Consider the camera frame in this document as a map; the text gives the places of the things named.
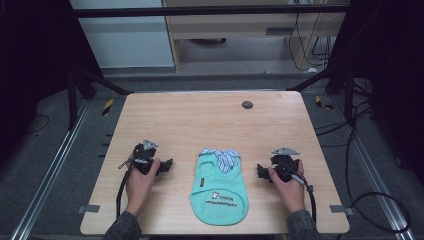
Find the mint green pet shirt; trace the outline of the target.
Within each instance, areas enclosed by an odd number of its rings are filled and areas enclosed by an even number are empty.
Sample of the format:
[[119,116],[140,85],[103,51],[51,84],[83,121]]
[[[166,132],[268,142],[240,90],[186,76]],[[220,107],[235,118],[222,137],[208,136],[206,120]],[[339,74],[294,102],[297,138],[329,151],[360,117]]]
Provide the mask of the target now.
[[206,224],[229,226],[242,221],[249,200],[239,153],[235,149],[203,149],[189,199],[195,216]]

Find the aluminium floor rail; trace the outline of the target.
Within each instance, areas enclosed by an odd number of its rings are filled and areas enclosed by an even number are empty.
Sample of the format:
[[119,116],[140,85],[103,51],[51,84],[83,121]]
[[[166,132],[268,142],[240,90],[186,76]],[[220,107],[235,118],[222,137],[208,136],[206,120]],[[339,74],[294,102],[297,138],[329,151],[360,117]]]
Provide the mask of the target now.
[[[353,114],[354,125],[351,126],[344,116],[342,102],[337,97],[331,97],[334,107],[340,116],[341,120],[346,123],[344,129],[348,134],[348,141],[345,152],[345,184],[351,202],[350,208],[353,208],[355,215],[361,216],[367,223],[375,228],[393,234],[397,240],[416,240],[412,230],[412,219],[405,206],[396,199],[390,192],[387,184],[381,177],[380,173],[372,163],[371,157],[368,154],[361,138],[356,132],[356,114]],[[349,178],[349,156],[351,151],[354,151],[357,161],[360,163],[371,191],[361,193],[353,197],[351,192],[351,182]],[[388,226],[383,226],[376,221],[373,221],[370,216],[367,216],[364,210],[361,210],[358,205],[366,198],[372,198],[378,202],[385,218],[388,221]]]
[[52,162],[45,173],[31,203],[27,207],[25,214],[17,224],[11,234],[10,240],[27,240],[31,230],[48,198],[57,176],[65,162],[68,153],[81,129],[86,118],[87,111],[91,105],[90,100],[83,100],[79,108],[74,125],[67,130]]

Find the person's right hand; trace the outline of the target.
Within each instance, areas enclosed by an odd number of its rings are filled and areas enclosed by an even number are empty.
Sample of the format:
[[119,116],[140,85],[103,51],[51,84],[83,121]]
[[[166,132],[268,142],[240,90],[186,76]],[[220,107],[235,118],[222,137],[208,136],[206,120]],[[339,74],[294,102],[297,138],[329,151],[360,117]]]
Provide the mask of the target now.
[[277,172],[272,168],[268,168],[268,173],[271,180],[276,187],[282,205],[287,211],[287,214],[301,211],[305,209],[304,201],[304,186],[295,181],[294,179],[289,182],[282,181]]

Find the black horizontal frame bar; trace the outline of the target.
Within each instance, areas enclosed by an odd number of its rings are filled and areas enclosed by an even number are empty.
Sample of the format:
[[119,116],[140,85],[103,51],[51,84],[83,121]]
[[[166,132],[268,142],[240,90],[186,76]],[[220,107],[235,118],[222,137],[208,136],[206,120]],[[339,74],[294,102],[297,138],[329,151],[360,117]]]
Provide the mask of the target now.
[[78,9],[69,12],[77,18],[102,17],[154,17],[232,14],[290,14],[290,13],[339,13],[347,12],[349,4],[313,5],[246,5],[246,6],[192,6],[121,9]]

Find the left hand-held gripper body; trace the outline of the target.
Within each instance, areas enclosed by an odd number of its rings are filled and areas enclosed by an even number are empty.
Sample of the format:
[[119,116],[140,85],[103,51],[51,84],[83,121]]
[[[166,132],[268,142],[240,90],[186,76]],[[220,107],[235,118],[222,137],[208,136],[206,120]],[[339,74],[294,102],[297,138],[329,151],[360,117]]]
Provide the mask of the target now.
[[144,139],[142,143],[137,144],[133,150],[133,165],[137,168],[143,175],[146,175],[154,162],[154,155],[156,153],[156,148],[158,144],[150,141],[149,139]]

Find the yellow handled tool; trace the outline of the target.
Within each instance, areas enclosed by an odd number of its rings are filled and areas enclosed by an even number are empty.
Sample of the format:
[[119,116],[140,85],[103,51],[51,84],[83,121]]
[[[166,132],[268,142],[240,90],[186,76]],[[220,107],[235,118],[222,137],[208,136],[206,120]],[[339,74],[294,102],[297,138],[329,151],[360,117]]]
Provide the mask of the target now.
[[102,110],[102,113],[101,113],[102,116],[107,116],[108,115],[113,102],[114,102],[114,99],[108,99],[106,101],[105,106],[104,106],[104,108]]

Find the grey table bracket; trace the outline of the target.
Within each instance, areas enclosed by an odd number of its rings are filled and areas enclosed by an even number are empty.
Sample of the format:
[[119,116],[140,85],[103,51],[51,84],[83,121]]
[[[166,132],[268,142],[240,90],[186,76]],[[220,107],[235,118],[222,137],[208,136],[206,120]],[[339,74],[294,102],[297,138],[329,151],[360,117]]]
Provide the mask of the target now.
[[83,214],[86,212],[98,213],[99,209],[100,209],[99,205],[87,204],[87,205],[79,206],[77,209],[77,213],[80,213],[80,214]]
[[329,208],[332,213],[344,213],[346,216],[353,216],[355,214],[355,211],[353,208],[346,208],[343,205],[331,204]]

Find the black curtain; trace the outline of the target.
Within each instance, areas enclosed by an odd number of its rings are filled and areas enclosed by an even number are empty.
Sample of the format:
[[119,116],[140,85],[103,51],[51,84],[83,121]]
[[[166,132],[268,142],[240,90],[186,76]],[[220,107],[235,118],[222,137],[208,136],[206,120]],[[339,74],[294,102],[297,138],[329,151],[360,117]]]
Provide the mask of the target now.
[[71,9],[70,0],[0,0],[0,169],[38,103],[67,88],[68,60],[101,72],[79,20],[58,14]]
[[424,0],[350,0],[331,63],[372,83],[372,102],[424,186]]

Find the person's left hand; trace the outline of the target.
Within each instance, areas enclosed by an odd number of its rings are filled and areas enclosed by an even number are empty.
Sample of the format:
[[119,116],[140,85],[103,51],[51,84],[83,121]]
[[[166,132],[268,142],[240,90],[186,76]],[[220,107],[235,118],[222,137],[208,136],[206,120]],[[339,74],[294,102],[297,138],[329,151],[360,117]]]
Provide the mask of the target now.
[[131,213],[136,219],[141,216],[142,208],[151,192],[159,166],[160,160],[155,159],[146,175],[137,169],[132,169],[129,173],[126,183],[128,203],[125,211]]

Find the black metal stand strut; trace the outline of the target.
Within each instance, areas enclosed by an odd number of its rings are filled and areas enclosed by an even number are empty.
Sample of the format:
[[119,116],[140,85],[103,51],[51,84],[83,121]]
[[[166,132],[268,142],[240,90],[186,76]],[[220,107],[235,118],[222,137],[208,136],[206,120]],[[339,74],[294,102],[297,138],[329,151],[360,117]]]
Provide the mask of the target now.
[[96,90],[92,82],[112,90],[119,95],[129,95],[131,91],[125,90],[109,81],[103,76],[96,75],[85,69],[76,69],[67,77],[67,93],[69,107],[69,125],[68,129],[72,130],[77,123],[77,100],[76,91],[79,91],[84,99],[93,99],[96,96]]
[[308,86],[328,78],[329,81],[325,91],[330,94],[336,94],[344,89],[344,116],[348,123],[353,126],[353,64],[349,59],[337,60],[331,63],[325,70],[315,74],[306,81],[288,88],[288,91],[301,92]]

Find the white cabinet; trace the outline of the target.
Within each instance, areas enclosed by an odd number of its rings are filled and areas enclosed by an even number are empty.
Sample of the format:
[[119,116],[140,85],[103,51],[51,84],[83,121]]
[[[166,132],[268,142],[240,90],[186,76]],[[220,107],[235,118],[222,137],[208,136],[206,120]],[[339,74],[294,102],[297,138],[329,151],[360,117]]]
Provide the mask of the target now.
[[[74,10],[162,7],[161,0],[70,0]],[[164,17],[80,18],[102,69],[173,67]]]

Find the light wooden desk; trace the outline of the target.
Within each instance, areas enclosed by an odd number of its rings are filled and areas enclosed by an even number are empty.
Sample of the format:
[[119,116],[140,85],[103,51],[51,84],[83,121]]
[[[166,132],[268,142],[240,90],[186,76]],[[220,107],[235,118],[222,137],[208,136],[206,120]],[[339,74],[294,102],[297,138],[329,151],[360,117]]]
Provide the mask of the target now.
[[[206,7],[265,5],[348,4],[350,0],[161,0],[165,7]],[[295,66],[305,69],[312,65],[309,58],[319,37],[338,35],[345,14],[284,13],[188,15],[166,18],[170,39],[219,39],[232,37],[279,36],[286,39]]]

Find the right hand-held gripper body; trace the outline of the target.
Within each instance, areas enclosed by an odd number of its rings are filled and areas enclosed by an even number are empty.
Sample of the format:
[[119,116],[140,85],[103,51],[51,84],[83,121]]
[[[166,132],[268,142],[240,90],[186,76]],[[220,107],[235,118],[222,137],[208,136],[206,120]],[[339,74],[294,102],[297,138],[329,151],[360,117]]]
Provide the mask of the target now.
[[299,155],[299,152],[287,146],[272,150],[271,163],[274,170],[283,182],[289,182],[293,175],[297,174],[299,160],[294,160],[292,155]]

